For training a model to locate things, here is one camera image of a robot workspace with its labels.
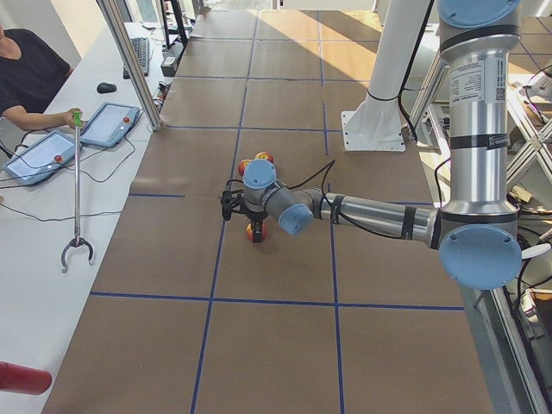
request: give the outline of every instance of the blue joint cap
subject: blue joint cap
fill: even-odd
[[[262,190],[276,181],[276,168],[267,160],[252,160],[245,167],[243,184],[252,190]]]
[[[442,240],[439,259],[448,275],[464,286],[488,290],[514,280],[521,268],[516,237],[490,224],[469,224]]]
[[[520,0],[441,0],[439,16],[453,28],[484,28],[508,16]]]
[[[290,235],[296,235],[311,224],[312,220],[312,211],[305,204],[294,204],[280,214],[278,225]]]

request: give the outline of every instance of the white table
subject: white table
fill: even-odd
[[[150,35],[137,23],[129,24],[128,30],[130,37]],[[160,38],[160,32],[155,32],[154,37]],[[152,93],[160,80],[169,80],[163,78],[160,70],[161,48],[160,42],[150,40],[152,59],[146,80]],[[97,84],[104,81],[115,83],[117,91],[98,94]],[[107,29],[47,112],[78,106],[86,120],[106,101],[140,106],[130,80],[122,79],[122,59]],[[98,184],[81,177],[81,214],[122,209],[150,134],[143,116],[128,135],[135,152],[111,179]],[[95,178],[104,179],[131,150],[131,145],[122,141],[83,161],[81,167]],[[85,147],[81,154],[85,158],[96,151]],[[5,172],[0,174],[0,179],[7,177]],[[9,207],[41,218],[72,216],[74,173],[62,170],[36,187],[4,189],[0,195]],[[0,361],[57,374],[118,218],[119,214],[111,214],[82,219],[81,235],[94,247],[92,266],[85,247],[71,248],[67,254],[69,270],[63,274],[61,252],[74,237],[74,221],[41,223],[0,207]],[[48,394],[49,391],[40,396],[0,392],[0,412],[40,413]]]

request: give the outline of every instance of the person's hand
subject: person's hand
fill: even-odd
[[[80,112],[81,115],[83,113],[83,111],[80,108],[71,108],[70,110],[68,110],[67,112],[64,112],[63,114],[63,121],[66,123],[67,126],[69,126],[72,129],[75,129],[75,122],[72,117],[73,117],[73,113],[76,111]]]

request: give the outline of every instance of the blue and white device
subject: blue and white device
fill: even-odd
[[[3,169],[22,185],[34,185],[50,178],[75,156],[73,138],[53,131],[4,164]]]
[[[135,126],[140,109],[106,102],[86,123],[80,135],[84,145],[114,147]]]

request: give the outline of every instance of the red apple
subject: red apple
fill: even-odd
[[[246,234],[248,235],[248,239],[250,242],[255,243],[253,240],[253,228],[251,227],[251,223],[248,224],[247,228],[245,229]],[[267,238],[267,225],[262,224],[262,233],[261,233],[261,239],[257,242],[263,242]]]
[[[248,166],[248,164],[251,162],[251,160],[241,160],[240,164],[238,165],[238,173],[243,177],[243,174],[245,174],[245,167]]]
[[[258,153],[255,155],[256,160],[267,160],[272,163],[274,163],[274,157],[272,154],[268,153],[267,151],[263,151],[262,153]]]

